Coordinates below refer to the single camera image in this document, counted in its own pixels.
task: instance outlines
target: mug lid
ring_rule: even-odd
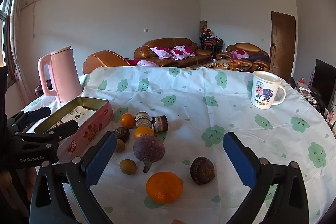
[[[54,51],[54,52],[50,53],[50,55],[53,55],[53,54],[56,54],[56,53],[59,53],[59,52],[63,52],[63,51],[69,50],[69,49],[71,49],[71,46],[62,48],[62,49],[57,50],[57,51]]]
[[[282,82],[282,78],[279,76],[263,70],[255,70],[253,71],[253,75],[258,79],[270,84],[281,84]]]

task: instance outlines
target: small orange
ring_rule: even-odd
[[[136,130],[134,130],[135,139],[138,139],[146,134],[154,136],[153,130],[151,130],[149,127],[138,127]]]
[[[183,191],[180,178],[171,172],[158,172],[146,183],[146,192],[155,202],[167,204],[177,200]]]
[[[120,124],[122,127],[133,128],[135,125],[135,118],[131,113],[125,113],[120,117]]]

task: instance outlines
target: brown door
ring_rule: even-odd
[[[271,12],[272,43],[270,51],[270,72],[289,82],[295,53],[295,17]]]

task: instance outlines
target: window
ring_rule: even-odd
[[[0,53],[0,66],[7,66],[7,45],[6,40],[9,37],[7,33],[8,26],[8,14],[11,0],[3,0],[0,4],[0,42],[1,42],[1,53]]]

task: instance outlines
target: television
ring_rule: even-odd
[[[336,68],[316,59],[315,72],[311,84],[311,91],[317,95],[317,100],[323,109],[328,108],[330,99],[334,94]]]

